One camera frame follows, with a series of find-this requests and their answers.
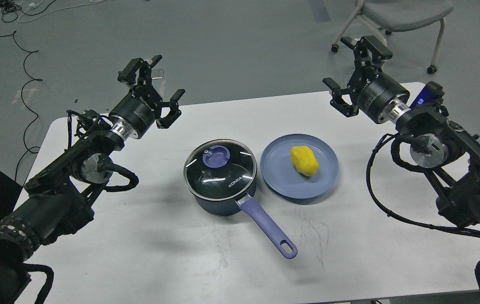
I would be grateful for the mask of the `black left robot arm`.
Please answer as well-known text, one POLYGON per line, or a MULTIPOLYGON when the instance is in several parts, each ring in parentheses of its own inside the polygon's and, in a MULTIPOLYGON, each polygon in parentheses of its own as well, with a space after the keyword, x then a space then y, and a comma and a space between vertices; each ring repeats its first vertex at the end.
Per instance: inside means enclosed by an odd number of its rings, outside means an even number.
POLYGON ((0 220, 0 304, 14 304, 31 282, 32 272, 45 274, 35 302, 43 304, 52 289, 54 271, 27 263, 40 246, 74 234, 91 222, 92 206, 102 192, 135 188, 137 175, 115 164, 110 155, 132 137, 140 139, 155 124, 169 128, 181 115, 178 89, 168 102, 152 85, 152 70, 161 61, 134 58, 118 73, 126 96, 107 115, 68 111, 68 147, 24 185, 28 199, 0 220))

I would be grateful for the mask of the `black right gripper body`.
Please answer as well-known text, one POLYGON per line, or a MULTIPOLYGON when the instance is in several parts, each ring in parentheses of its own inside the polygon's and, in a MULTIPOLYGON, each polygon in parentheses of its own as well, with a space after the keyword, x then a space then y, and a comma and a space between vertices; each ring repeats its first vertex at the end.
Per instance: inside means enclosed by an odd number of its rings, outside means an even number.
POLYGON ((392 77, 373 70, 355 70, 347 87, 352 104, 376 124, 387 121, 386 108, 392 100, 406 103, 410 97, 410 92, 392 77))

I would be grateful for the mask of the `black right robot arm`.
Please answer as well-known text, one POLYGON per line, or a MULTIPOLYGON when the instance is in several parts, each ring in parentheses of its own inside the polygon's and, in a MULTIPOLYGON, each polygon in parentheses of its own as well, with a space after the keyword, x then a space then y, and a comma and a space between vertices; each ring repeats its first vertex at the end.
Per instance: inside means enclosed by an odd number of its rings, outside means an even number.
POLYGON ((384 214, 401 223, 452 235, 480 239, 480 143, 456 121, 448 119, 441 85, 430 81, 411 105, 409 91, 383 71, 392 58, 385 41, 375 36, 339 40, 354 53, 354 71, 345 88, 323 79, 330 104, 346 117, 361 111, 377 125, 386 121, 396 133, 381 137, 370 153, 364 174, 352 174, 343 183, 353 206, 367 205, 370 198, 384 214), (451 226, 420 223, 388 209, 375 196, 372 167, 385 144, 391 144, 392 162, 406 171, 423 175, 437 196, 437 213, 451 226))

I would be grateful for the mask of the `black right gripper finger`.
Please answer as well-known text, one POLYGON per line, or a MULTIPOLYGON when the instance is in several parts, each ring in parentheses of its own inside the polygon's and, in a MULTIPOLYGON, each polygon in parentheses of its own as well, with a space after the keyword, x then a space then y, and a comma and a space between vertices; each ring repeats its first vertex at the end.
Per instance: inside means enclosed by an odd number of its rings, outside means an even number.
POLYGON ((375 36, 363 36, 359 40, 343 36, 345 46, 353 50, 354 72, 364 77, 375 77, 382 73, 382 66, 393 57, 393 53, 375 36))
POLYGON ((353 117, 358 115, 358 106, 354 104, 349 104, 343 99, 344 95, 350 95, 350 93, 352 92, 350 89, 340 88, 340 85, 330 77, 324 78, 323 84, 325 84, 329 88, 329 92, 332 96, 330 105, 334 109, 338 110, 342 115, 346 117, 353 117))

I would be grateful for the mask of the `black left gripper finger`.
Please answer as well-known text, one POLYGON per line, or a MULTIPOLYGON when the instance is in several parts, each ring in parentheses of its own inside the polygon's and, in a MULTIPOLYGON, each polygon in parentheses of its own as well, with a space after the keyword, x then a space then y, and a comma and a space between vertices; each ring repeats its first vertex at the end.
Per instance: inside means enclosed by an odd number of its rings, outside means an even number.
POLYGON ((161 100, 156 104, 156 124, 159 129, 168 129, 181 116, 182 111, 179 109, 178 101, 185 92, 184 89, 178 89, 168 102, 161 100), (164 117, 160 117, 163 108, 168 108, 169 112, 164 117))
POLYGON ((163 69, 153 71, 162 59, 161 54, 153 56, 149 62, 143 58, 134 58, 118 72, 117 81, 124 83, 128 88, 134 88, 136 85, 147 85, 153 80, 163 79, 163 69))

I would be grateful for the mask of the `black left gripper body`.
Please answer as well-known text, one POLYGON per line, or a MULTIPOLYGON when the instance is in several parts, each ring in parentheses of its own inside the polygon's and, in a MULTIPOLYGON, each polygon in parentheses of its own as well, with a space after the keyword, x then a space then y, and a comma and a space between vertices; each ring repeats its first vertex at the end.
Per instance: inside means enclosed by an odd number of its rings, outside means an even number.
POLYGON ((160 129, 168 129, 171 126, 171 112, 161 117, 164 107, 171 108, 171 103, 164 103, 153 85, 136 84, 108 114, 112 122, 111 131, 122 140, 127 140, 128 137, 142 138, 153 123, 160 129))

